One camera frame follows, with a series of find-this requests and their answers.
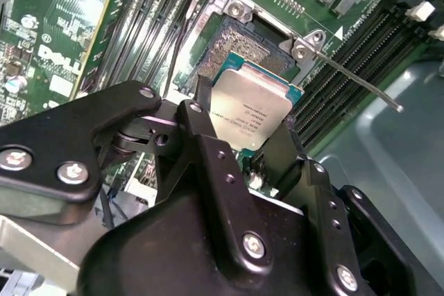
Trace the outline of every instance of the black memory slot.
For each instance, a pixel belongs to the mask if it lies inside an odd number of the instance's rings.
[[[381,2],[333,59],[360,78],[378,85],[421,43],[423,32]],[[305,87],[304,96],[289,114],[307,149],[354,114],[369,92],[342,73],[324,65]]]
[[[343,44],[332,59],[335,62],[342,64],[348,57],[350,57],[350,55],[359,49],[359,46],[361,46],[375,32],[375,28],[381,23],[384,23],[388,17],[389,13],[385,8],[382,6],[376,7],[371,16],[358,27],[353,36]],[[332,67],[324,65],[316,77],[304,88],[304,95],[302,95],[302,98],[295,104],[291,113],[295,114],[296,117],[302,113],[305,105],[308,104],[309,100],[315,95],[321,92],[323,85],[331,79],[335,71],[336,70]]]
[[[146,72],[145,83],[147,85],[152,85],[155,76],[159,73],[160,67],[165,62],[167,58],[168,51],[173,47],[173,43],[176,40],[175,36],[178,34],[177,27],[180,22],[184,19],[185,14],[187,13],[187,4],[191,0],[184,0],[182,3],[182,9],[179,14],[176,16],[176,20],[173,24],[170,25],[168,31],[166,32],[164,43],[157,50],[155,57],[153,58],[153,63],[150,65],[148,71]]]
[[[409,43],[406,45],[403,49],[403,51],[400,53],[402,56],[397,57],[392,62],[386,64],[387,73],[390,73],[390,71],[394,70],[396,66],[398,66],[403,59],[405,59],[415,48],[417,47],[417,43],[419,43],[419,40],[416,40],[415,43]],[[384,72],[379,73],[377,80],[375,80],[375,84],[378,85],[383,81],[385,78]],[[330,131],[332,131],[337,124],[339,124],[342,120],[344,120],[344,117],[349,115],[349,113],[352,111],[353,107],[361,102],[365,97],[368,95],[368,92],[362,88],[357,87],[354,94],[350,97],[350,100],[348,101],[347,105],[341,110],[341,112],[335,114],[335,116],[331,117],[328,121],[324,122],[321,127],[317,129],[317,131],[312,132],[309,134],[308,137],[305,137],[302,141],[302,144],[304,147],[306,147],[307,150],[310,150],[318,144],[318,142],[327,135]]]
[[[343,66],[346,66],[351,72],[357,74],[362,77],[364,80],[362,73],[357,72],[359,67],[365,64],[369,58],[374,57],[374,53],[377,53],[375,50],[377,48],[381,48],[384,45],[384,40],[386,40],[391,34],[393,34],[397,29],[399,29],[400,25],[391,25],[392,22],[389,23],[390,26],[385,27],[385,29],[378,29],[377,32],[373,35],[371,43],[365,43],[361,45],[359,50],[359,57],[349,57],[344,63]],[[337,95],[340,91],[341,86],[348,82],[348,78],[344,76],[342,73],[335,71],[334,77],[323,87],[324,91],[327,94],[318,94],[317,98],[315,97],[310,104],[305,108],[304,112],[300,114],[300,117],[296,119],[296,126],[298,127],[298,131],[303,131],[305,129],[305,124],[308,124],[308,119],[314,116],[314,113],[318,113],[325,105],[328,107],[331,106],[330,100]]]
[[[401,61],[403,61],[420,43],[420,40],[408,34],[406,30],[401,31],[391,40],[381,52],[368,63],[365,70],[365,79],[374,85],[380,84]],[[356,106],[367,97],[368,91],[355,82],[349,81],[345,89],[339,94],[333,106],[324,109],[311,125],[300,133],[302,144],[306,149],[312,149],[328,132],[334,129],[344,117],[353,111]]]
[[[141,48],[142,52],[137,57],[135,62],[135,66],[132,68],[129,80],[134,80],[142,69],[146,56],[151,51],[162,27],[165,25],[169,13],[174,9],[174,6],[177,4],[177,0],[162,0],[159,5],[159,9],[155,14],[157,19],[153,20],[147,30],[146,38],[144,40],[143,46]]]
[[[125,67],[127,61],[128,61],[128,57],[129,55],[134,52],[135,50],[135,46],[134,41],[137,39],[137,37],[139,36],[139,34],[142,31],[142,28],[144,27],[144,22],[146,21],[147,18],[147,13],[151,10],[151,7],[153,6],[155,0],[144,0],[143,2],[143,6],[142,9],[139,11],[139,13],[137,13],[137,23],[134,25],[131,33],[130,33],[130,43],[128,43],[128,45],[125,45],[125,48],[123,49],[120,58],[121,60],[117,63],[116,69],[115,71],[117,71],[118,73],[123,73],[123,68]],[[125,80],[128,80],[129,78],[122,78],[121,76],[117,76],[115,78],[115,82],[113,82],[112,84],[116,84],[118,82],[122,82]]]

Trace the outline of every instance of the black plastic part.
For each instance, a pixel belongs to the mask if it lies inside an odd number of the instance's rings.
[[[168,198],[193,182],[205,203],[219,269],[239,287],[256,284],[271,271],[273,253],[266,250],[255,259],[242,245],[244,235],[251,233],[270,248],[231,147],[216,138],[208,112],[195,101],[181,102],[177,117],[184,129],[184,146],[171,170],[162,171],[159,191]]]
[[[276,259],[263,280],[239,288],[223,276],[213,255],[205,202],[190,191],[100,239],[80,267],[78,296],[313,295],[307,285],[306,220],[253,195],[251,200]]]
[[[124,82],[0,129],[0,150],[22,148],[33,157],[22,171],[0,169],[0,186],[16,190],[20,196],[43,196],[61,204],[59,214],[51,212],[48,219],[41,217],[48,214],[46,207],[27,218],[74,223],[88,213],[101,185],[97,152],[100,162],[116,128],[160,106],[159,96],[147,98],[140,94],[141,89],[149,88],[140,82]],[[57,178],[57,168],[68,161],[86,165],[89,177],[85,183],[68,185]]]
[[[307,160],[291,123],[283,121],[262,148],[264,167],[271,187],[283,198],[299,182],[300,166]]]
[[[344,203],[335,196],[328,172],[313,160],[301,167],[301,178],[284,202],[304,211],[309,221],[308,252],[311,289],[319,295],[375,295],[361,277]],[[355,276],[350,292],[339,280],[342,265]]]
[[[359,266],[378,296],[443,294],[440,286],[364,193],[347,185],[338,195],[349,211]]]

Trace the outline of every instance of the screw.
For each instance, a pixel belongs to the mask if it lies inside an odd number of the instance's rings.
[[[315,163],[314,167],[316,168],[317,171],[319,171],[320,173],[323,173],[325,170],[324,168],[319,164],[319,163]]]
[[[189,107],[190,107],[192,110],[194,110],[195,112],[202,112],[202,108],[201,108],[200,105],[197,104],[197,103],[191,103],[191,104],[189,105]]]
[[[355,276],[348,268],[340,265],[336,269],[336,272],[338,273],[339,280],[341,280],[344,287],[346,287],[350,291],[358,290],[358,283],[355,279]]]
[[[315,41],[316,43],[319,43],[320,41],[322,41],[322,35],[320,33],[314,34],[313,41]]]
[[[305,57],[305,51],[299,49],[299,50],[298,50],[298,53],[296,54],[296,56],[297,56],[299,59],[304,58],[304,57]]]
[[[228,6],[228,13],[232,17],[241,17],[244,14],[244,7],[240,3],[232,3]]]
[[[262,241],[253,234],[244,235],[244,249],[255,259],[260,259],[265,255],[265,246]]]
[[[28,168],[33,158],[20,148],[6,149],[0,152],[0,168],[9,171],[20,171]]]
[[[82,184],[88,179],[88,169],[83,163],[67,162],[57,169],[57,177],[65,184]]]
[[[360,194],[360,192],[358,192],[358,190],[352,189],[352,193],[356,197],[356,199],[362,199],[362,194]]]
[[[139,93],[145,97],[148,97],[148,98],[154,97],[154,93],[149,88],[143,88],[143,89],[139,90]]]

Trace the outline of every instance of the capacitor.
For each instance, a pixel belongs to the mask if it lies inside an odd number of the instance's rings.
[[[21,90],[25,89],[28,85],[24,76],[13,76],[5,82],[5,89],[11,94],[17,94]]]

